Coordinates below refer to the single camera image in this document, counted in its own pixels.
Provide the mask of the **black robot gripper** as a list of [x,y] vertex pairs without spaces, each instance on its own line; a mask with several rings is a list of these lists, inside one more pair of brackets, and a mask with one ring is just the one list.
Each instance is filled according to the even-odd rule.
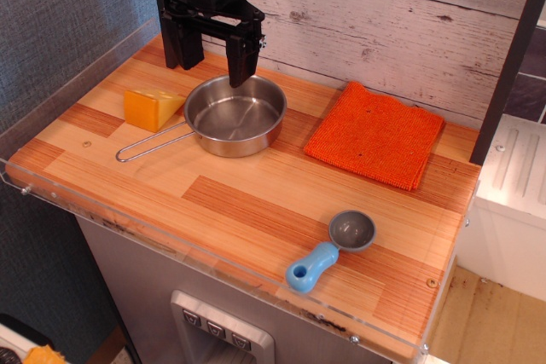
[[166,66],[190,70],[204,60],[201,34],[226,41],[229,85],[240,87],[255,72],[264,13],[247,0],[162,0]]

